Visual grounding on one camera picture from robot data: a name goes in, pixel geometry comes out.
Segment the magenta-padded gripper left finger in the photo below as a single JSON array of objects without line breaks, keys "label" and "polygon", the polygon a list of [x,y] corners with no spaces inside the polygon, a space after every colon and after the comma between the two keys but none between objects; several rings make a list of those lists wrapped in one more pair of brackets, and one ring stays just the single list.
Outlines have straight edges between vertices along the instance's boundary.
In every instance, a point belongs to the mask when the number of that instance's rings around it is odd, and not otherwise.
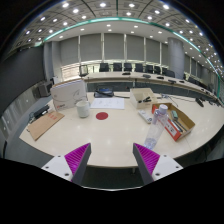
[{"label": "magenta-padded gripper left finger", "polygon": [[80,185],[91,155],[91,144],[87,143],[66,155],[58,155],[47,162],[42,169],[72,183]]}]

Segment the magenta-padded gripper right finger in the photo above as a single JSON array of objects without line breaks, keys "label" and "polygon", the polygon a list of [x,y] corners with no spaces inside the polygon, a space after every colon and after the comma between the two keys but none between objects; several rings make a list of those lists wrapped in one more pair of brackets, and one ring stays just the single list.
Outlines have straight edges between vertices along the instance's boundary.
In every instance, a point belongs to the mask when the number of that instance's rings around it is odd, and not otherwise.
[{"label": "magenta-padded gripper right finger", "polygon": [[159,155],[137,143],[133,144],[133,155],[145,185],[182,169],[182,166],[168,155]]}]

